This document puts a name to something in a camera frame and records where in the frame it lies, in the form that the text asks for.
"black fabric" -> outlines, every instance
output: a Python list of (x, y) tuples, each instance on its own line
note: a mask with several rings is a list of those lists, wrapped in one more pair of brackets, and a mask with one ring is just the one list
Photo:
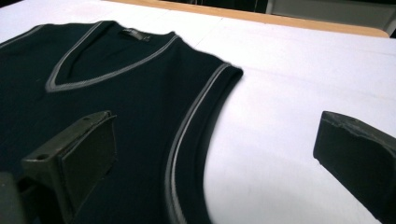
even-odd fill
[[(20, 177), (21, 158), (75, 120), (110, 110), (117, 115), (118, 160), (76, 223), (177, 223), (164, 184), (176, 140), (182, 215), (188, 223), (210, 223), (203, 192), (207, 133), (242, 71), (174, 33), (141, 41), (123, 29), (114, 21), (47, 24), (0, 45), (0, 170)], [(137, 66), (94, 82), (131, 64)]]
[(6, 7), (12, 5), (14, 3), (20, 2), (21, 0), (1, 0), (0, 7)]

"v-neck collar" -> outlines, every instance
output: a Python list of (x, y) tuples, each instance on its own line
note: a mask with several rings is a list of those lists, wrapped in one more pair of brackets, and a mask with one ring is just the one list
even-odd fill
[(125, 73), (127, 71), (130, 71), (134, 68), (136, 68), (139, 65), (142, 65), (144, 63), (147, 63), (148, 61), (156, 58), (160, 54), (162, 54), (164, 51), (166, 51), (169, 46), (172, 45), (172, 43), (178, 39), (178, 36), (175, 35), (175, 33), (170, 33), (168, 35), (164, 35), (164, 37), (167, 37), (169, 40), (165, 42), (164, 45), (162, 45), (159, 49), (154, 51), (152, 54), (149, 56), (140, 59), (134, 63), (131, 63), (127, 66), (121, 67), (117, 70), (102, 74), (100, 76), (86, 79), (86, 80), (81, 80), (81, 81), (76, 81), (76, 82), (69, 82), (69, 83), (62, 83), (62, 84), (57, 84), (57, 77), (63, 71), (64, 66), (67, 67), (68, 63), (73, 63), (73, 59), (71, 59), (71, 54), (79, 53), (85, 49), (86, 46), (88, 46), (97, 36), (99, 36), (108, 26), (111, 24), (114, 24), (114, 21), (100, 21), (95, 23), (79, 40), (78, 42), (69, 50), (66, 52), (66, 54), (61, 58), (59, 62), (55, 65), (55, 67), (52, 70), (52, 73), (49, 76), (49, 79), (46, 83), (45, 89), (47, 92), (55, 92), (55, 91), (70, 91), (74, 89), (79, 89), (79, 88), (84, 88), (87, 86), (91, 86), (93, 84), (102, 82), (104, 80), (110, 79), (112, 77), (118, 76), (122, 73)]

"white surface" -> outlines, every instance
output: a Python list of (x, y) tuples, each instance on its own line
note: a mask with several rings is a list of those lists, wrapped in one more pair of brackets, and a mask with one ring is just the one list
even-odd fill
[(205, 168), (215, 223), (378, 223), (313, 154), (321, 112), (396, 136), (396, 41), (87, 1), (0, 9), (0, 42), (39, 23), (116, 20), (165, 34), (245, 74), (224, 106)]

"clothing label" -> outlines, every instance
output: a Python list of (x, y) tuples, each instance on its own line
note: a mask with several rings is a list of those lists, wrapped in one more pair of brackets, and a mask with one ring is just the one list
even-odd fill
[(140, 31), (138, 31), (136, 29), (132, 29), (132, 28), (123, 29), (121, 31), (121, 33), (124, 34), (124, 35), (132, 36), (132, 37), (134, 37), (134, 38), (136, 38), (138, 40), (146, 41), (146, 42), (149, 42), (149, 40), (151, 39), (150, 35), (148, 35), (146, 33), (143, 33), (143, 32), (140, 32)]

